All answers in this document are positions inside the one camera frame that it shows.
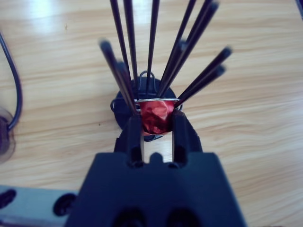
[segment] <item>black cable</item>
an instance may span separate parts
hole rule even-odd
[[[4,39],[2,37],[2,34],[0,33],[0,43],[1,46],[3,48],[4,54],[6,56],[6,59],[8,60],[11,72],[13,73],[13,77],[15,80],[15,86],[16,86],[16,92],[17,92],[17,107],[16,107],[16,111],[15,111],[15,116],[13,117],[13,119],[11,120],[11,122],[8,125],[8,131],[12,130],[16,124],[19,121],[20,115],[21,115],[21,110],[22,110],[22,89],[21,89],[21,84],[20,84],[20,78],[18,75],[18,72],[16,70],[14,61],[12,60],[10,54],[9,54],[9,50],[4,42]]]

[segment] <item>screw hole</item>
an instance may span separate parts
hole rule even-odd
[[[16,195],[17,195],[17,192],[14,189],[9,189],[6,192],[1,193],[0,194],[0,209],[5,208],[10,203],[12,203],[13,200],[15,199]]]
[[[75,200],[76,195],[73,193],[60,196],[53,206],[53,212],[59,217],[70,214]]]

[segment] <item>black metal rod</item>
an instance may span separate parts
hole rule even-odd
[[[113,76],[116,80],[116,83],[119,86],[121,94],[122,94],[128,108],[131,110],[132,114],[135,115],[137,113],[137,111],[134,111],[132,102],[130,102],[131,98],[129,97],[130,95],[126,89],[125,80],[122,79],[122,76],[121,76],[122,74],[120,74],[118,72],[117,61],[116,61],[116,58],[115,58],[115,55],[114,55],[114,52],[112,50],[110,43],[108,41],[102,41],[99,44],[99,46],[104,54],[104,57],[108,63],[109,68],[111,69],[111,71],[113,73]]]
[[[182,38],[182,35],[184,33],[186,24],[187,24],[187,22],[189,20],[191,12],[193,11],[195,2],[196,2],[196,0],[190,0],[189,3],[188,3],[188,5],[187,5],[187,8],[185,10],[185,14],[183,16],[180,28],[178,30],[178,33],[177,33],[174,45],[172,46],[172,49],[171,49],[171,52],[170,52],[170,55],[169,55],[169,59],[167,61],[167,64],[166,64],[166,67],[165,67],[165,70],[164,70],[162,78],[164,78],[164,76],[166,75],[167,69],[168,69],[169,65],[171,64],[171,59],[173,58],[173,52],[174,52],[175,48],[177,47],[178,41]]]
[[[146,96],[148,94],[149,85],[150,85],[150,78],[151,78],[151,71],[152,71],[152,56],[153,56],[153,49],[154,49],[155,38],[156,38],[159,5],[160,5],[160,0],[152,1],[150,46],[149,46],[149,52],[148,52],[148,64],[147,64],[147,75],[146,75],[146,77],[147,77],[146,78]]]
[[[167,73],[165,75],[163,75],[163,77],[161,79],[163,83],[170,79],[170,78],[168,78],[168,76],[172,75],[172,70],[174,69],[174,66],[176,65],[176,63],[178,62],[179,57],[184,52],[186,46],[187,46],[187,43],[185,40],[180,40],[179,42],[177,42],[177,46],[174,48],[174,50],[172,52],[172,58],[170,60],[171,64],[168,66],[168,68],[166,70]]]
[[[137,70],[136,42],[134,36],[133,1],[124,0],[124,9],[125,9],[125,19],[126,19],[128,42],[129,42],[129,50],[132,60],[135,96],[138,99],[138,70]]]
[[[180,71],[183,64],[185,63],[186,59],[188,58],[191,51],[193,50],[194,46],[196,45],[199,38],[201,37],[202,33],[205,31],[207,25],[213,18],[218,7],[219,7],[219,4],[217,2],[211,3],[211,6],[207,9],[207,12],[206,12],[206,15],[205,15],[203,21],[201,21],[201,23],[199,24],[197,31],[193,34],[193,37],[187,43],[187,46],[186,46],[185,50],[182,52],[182,55],[180,56],[180,58],[178,59],[178,62],[176,64],[174,64],[174,69],[172,70],[172,73],[167,77],[167,78],[169,78],[169,80],[163,81],[163,83],[161,84],[159,91],[157,93],[157,97],[159,97],[159,98],[163,97],[165,92],[168,90],[171,83],[176,78],[178,72]]]
[[[192,39],[194,33],[197,32],[199,24],[203,21],[203,18],[205,17],[206,12],[207,12],[207,10],[208,10],[208,8],[209,8],[209,6],[212,2],[213,2],[213,0],[205,0],[205,2],[203,3],[203,5],[200,9],[200,12],[198,13],[198,16],[197,16],[197,18],[194,22],[194,25],[192,26],[192,28],[189,32],[189,35],[188,35],[187,40],[186,40],[187,42],[189,42]]]
[[[116,64],[116,70],[117,70],[118,76],[120,77],[120,81],[122,82],[121,85],[126,92],[125,101],[128,104],[128,107],[130,108],[132,114],[137,115],[138,112],[136,110],[136,104],[134,103],[132,87],[130,86],[129,83],[127,83],[128,72],[127,72],[127,68],[126,68],[126,65],[124,64],[124,62],[122,62],[122,61],[118,62]]]
[[[120,12],[119,12],[119,6],[117,0],[110,0],[110,4],[113,11],[114,21],[116,25],[116,30],[118,34],[118,39],[120,43],[121,53],[123,57],[123,61],[126,64],[127,70],[129,71],[129,65],[128,65],[128,59],[127,59],[127,53],[126,53],[126,47],[125,47],[125,41],[124,41],[124,35],[123,35],[123,29],[121,24],[121,18],[120,18]]]
[[[232,49],[230,47],[225,47],[214,59],[213,61],[200,73],[199,76],[183,91],[183,93],[178,97],[178,99],[183,99],[194,89],[195,86],[198,86],[199,82],[212,73],[219,65],[222,64],[230,55],[232,54]]]
[[[225,73],[225,68],[223,66],[218,66],[212,73],[208,74],[203,80],[199,82],[197,86],[195,86],[194,89],[192,89],[190,92],[187,92],[185,96],[183,96],[182,99],[177,101],[175,103],[175,108],[182,105],[185,101],[187,101],[189,98],[191,98],[193,95],[198,93],[200,90],[205,88],[207,85],[211,84],[215,79],[219,78],[221,75]]]

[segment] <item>crumpled red foil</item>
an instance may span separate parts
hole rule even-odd
[[[140,102],[144,135],[164,135],[172,130],[175,101],[152,100]]]

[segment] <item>wood grain surface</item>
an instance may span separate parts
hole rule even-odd
[[[190,18],[193,24],[203,1]],[[126,35],[122,1],[119,1]],[[134,0],[138,71],[147,69],[151,0]],[[162,0],[152,71],[164,71],[187,1]],[[0,184],[79,189],[98,152],[121,130],[118,91],[98,40],[122,58],[108,0],[0,0],[0,30],[20,73],[24,109]],[[125,36],[128,51],[128,39]],[[205,151],[215,152],[249,226],[303,223],[303,21],[294,0],[222,0],[172,84],[177,95],[226,45],[227,73],[187,101]],[[0,51],[0,105],[14,113],[13,78]],[[171,160],[171,135],[145,143]]]

